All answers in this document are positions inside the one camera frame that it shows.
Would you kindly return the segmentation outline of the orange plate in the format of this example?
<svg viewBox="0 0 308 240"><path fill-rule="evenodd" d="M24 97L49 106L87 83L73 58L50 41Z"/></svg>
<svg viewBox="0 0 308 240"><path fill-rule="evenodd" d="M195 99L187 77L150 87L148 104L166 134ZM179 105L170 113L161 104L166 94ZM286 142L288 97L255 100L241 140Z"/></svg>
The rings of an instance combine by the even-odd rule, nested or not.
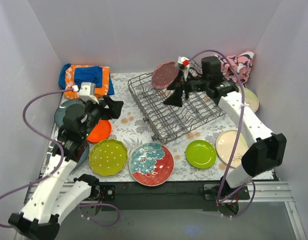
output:
<svg viewBox="0 0 308 240"><path fill-rule="evenodd" d="M108 120L100 120L88 135L87 140L91 143L98 143L107 139L112 132L112 125Z"/></svg>

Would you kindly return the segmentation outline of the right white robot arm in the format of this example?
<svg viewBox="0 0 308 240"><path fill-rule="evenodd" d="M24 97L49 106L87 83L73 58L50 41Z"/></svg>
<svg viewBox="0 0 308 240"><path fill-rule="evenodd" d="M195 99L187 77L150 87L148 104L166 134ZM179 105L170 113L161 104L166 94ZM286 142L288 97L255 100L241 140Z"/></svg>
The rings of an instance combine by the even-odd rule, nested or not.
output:
<svg viewBox="0 0 308 240"><path fill-rule="evenodd" d="M186 57L179 57L175 67L178 75L168 86L173 94L164 104L181 107L182 98L188 98L189 93L205 92L229 115L246 140L248 150L242 156L241 164L221 178L219 191L224 198L233 198L240 186L282 164L286 137L282 133L275 134L245 105L243 89L225 80L218 57L204 57L201 60L202 74L198 76L190 74L190 60Z"/></svg>

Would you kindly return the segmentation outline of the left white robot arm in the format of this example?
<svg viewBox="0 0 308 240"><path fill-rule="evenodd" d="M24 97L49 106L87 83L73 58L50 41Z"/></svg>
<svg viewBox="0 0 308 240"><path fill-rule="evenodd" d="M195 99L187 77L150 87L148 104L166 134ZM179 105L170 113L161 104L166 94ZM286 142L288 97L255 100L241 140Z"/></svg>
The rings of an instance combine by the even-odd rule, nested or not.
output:
<svg viewBox="0 0 308 240"><path fill-rule="evenodd" d="M99 180L89 174L75 179L62 197L58 195L82 155L87 154L87 136L100 120L118 119L123 104L105 96L100 101L86 100L66 107L42 181L20 212L9 217L9 224L18 233L32 240L54 240L62 221L76 206L104 196Z"/></svg>

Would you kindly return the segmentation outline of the lime green plate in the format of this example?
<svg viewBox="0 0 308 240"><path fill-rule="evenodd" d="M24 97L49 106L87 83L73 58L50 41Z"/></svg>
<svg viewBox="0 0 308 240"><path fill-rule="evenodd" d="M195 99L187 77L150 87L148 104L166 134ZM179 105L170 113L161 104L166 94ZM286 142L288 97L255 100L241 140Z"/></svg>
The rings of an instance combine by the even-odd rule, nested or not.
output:
<svg viewBox="0 0 308 240"><path fill-rule="evenodd" d="M205 140L194 140L185 151L187 161L198 169L212 167L217 159L215 147Z"/></svg>

